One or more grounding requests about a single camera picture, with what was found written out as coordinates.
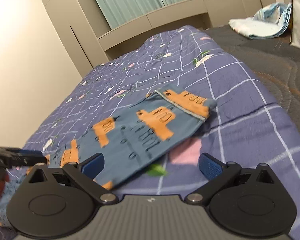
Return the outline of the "blue orange patterned pants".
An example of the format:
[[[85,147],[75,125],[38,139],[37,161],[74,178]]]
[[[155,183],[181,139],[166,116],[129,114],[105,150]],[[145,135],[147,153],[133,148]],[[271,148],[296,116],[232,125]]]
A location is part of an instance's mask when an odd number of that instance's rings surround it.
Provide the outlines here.
[[[217,103],[165,85],[95,123],[47,156],[50,168],[76,162],[105,189],[113,189],[193,136]]]

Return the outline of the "purple plaid floral quilt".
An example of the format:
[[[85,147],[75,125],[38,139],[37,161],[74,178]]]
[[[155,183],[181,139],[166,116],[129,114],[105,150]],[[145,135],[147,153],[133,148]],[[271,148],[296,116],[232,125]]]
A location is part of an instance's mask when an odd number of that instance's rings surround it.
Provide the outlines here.
[[[300,239],[300,133],[248,66],[206,32],[186,25],[150,37],[135,51],[95,67],[68,92],[22,149],[54,153],[95,123],[174,85],[216,101],[193,136],[109,191],[117,204],[101,207],[90,239]],[[198,160],[207,153],[243,168],[268,164],[296,204],[288,236],[241,237],[216,225],[184,199],[208,180]],[[0,239],[17,239],[7,206],[34,166],[8,170],[0,200]]]

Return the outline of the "dark grey quilted mattress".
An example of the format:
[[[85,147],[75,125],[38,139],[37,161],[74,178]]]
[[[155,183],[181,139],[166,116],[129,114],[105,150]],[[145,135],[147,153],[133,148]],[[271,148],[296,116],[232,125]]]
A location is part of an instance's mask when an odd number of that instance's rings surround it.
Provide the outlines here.
[[[207,29],[206,33],[258,76],[300,133],[300,49],[289,44],[289,35],[249,40],[229,26]]]

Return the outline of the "light blue white blanket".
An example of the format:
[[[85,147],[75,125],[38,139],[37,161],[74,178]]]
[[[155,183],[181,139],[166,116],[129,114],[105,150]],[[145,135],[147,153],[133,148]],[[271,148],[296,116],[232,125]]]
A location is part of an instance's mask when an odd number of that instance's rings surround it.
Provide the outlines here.
[[[251,40],[276,38],[288,29],[291,11],[291,3],[273,3],[261,8],[253,17],[231,19],[229,25]]]

